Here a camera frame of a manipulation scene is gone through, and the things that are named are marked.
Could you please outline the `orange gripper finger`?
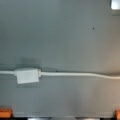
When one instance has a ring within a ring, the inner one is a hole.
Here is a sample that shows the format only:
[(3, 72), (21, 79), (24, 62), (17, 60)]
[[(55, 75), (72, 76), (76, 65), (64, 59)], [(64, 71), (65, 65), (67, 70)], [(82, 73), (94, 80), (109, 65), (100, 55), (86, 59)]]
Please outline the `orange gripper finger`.
[(10, 118), (13, 116), (11, 108), (0, 108), (0, 118)]

